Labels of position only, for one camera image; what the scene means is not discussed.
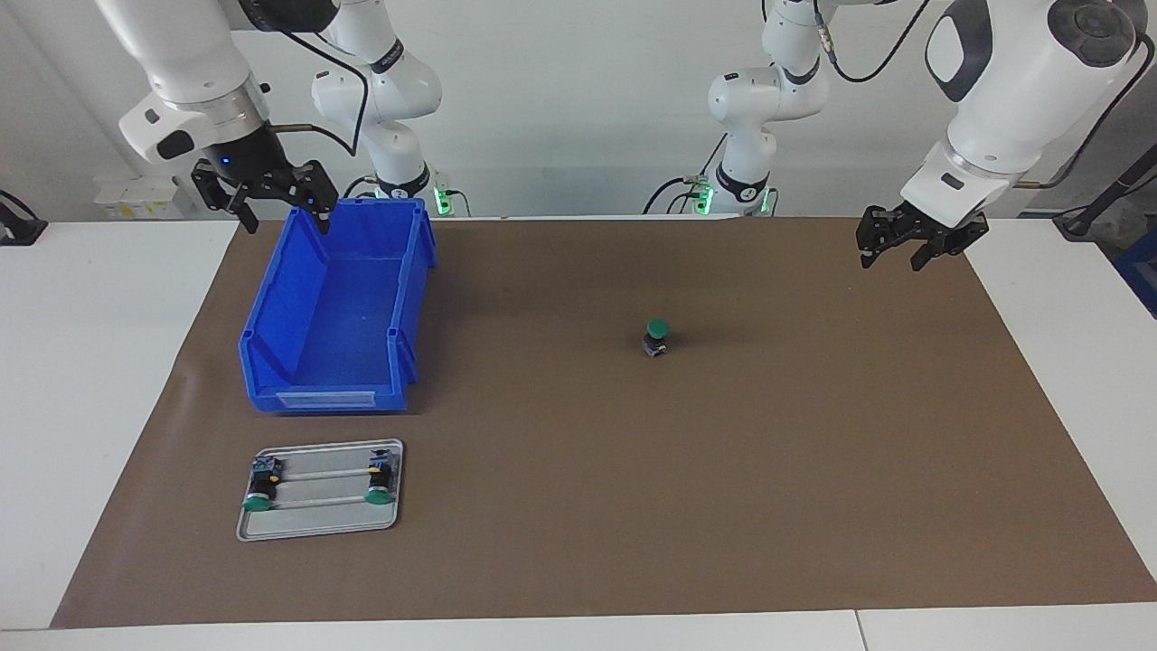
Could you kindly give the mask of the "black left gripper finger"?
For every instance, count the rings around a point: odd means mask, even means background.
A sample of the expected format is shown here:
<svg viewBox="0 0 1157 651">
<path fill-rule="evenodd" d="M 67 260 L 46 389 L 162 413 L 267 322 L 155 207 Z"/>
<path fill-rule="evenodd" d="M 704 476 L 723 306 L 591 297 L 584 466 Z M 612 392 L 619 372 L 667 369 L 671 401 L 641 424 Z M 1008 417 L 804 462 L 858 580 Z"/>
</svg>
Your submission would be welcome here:
<svg viewBox="0 0 1157 651">
<path fill-rule="evenodd" d="M 894 209 L 874 204 L 865 207 L 855 234 L 863 271 L 870 269 L 883 252 L 905 242 L 902 219 L 905 212 L 900 206 Z"/>
<path fill-rule="evenodd" d="M 973 243 L 983 238 L 988 234 L 987 222 L 968 222 L 959 228 L 946 228 L 934 222 L 931 227 L 923 228 L 918 234 L 918 241 L 922 241 L 922 246 L 911 257 L 911 268 L 920 272 L 926 264 L 933 262 L 943 256 L 960 256 Z"/>
</svg>

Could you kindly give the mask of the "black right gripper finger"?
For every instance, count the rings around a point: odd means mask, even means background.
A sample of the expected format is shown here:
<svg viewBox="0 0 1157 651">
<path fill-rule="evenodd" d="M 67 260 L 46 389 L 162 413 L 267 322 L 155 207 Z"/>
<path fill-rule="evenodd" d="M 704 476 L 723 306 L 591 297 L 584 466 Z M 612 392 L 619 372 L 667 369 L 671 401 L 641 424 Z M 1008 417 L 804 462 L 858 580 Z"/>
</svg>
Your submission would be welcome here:
<svg viewBox="0 0 1157 651">
<path fill-rule="evenodd" d="M 237 219 L 246 234 L 257 234 L 259 219 L 248 204 L 249 187 L 243 183 L 228 193 L 226 183 L 208 160 L 197 160 L 191 180 L 208 210 L 226 212 Z"/>
<path fill-rule="evenodd" d="M 330 215 L 339 204 L 340 194 L 320 162 L 307 161 L 299 167 L 278 167 L 268 172 L 268 185 L 273 198 L 295 209 L 305 210 L 314 217 L 319 234 L 329 234 Z"/>
</svg>

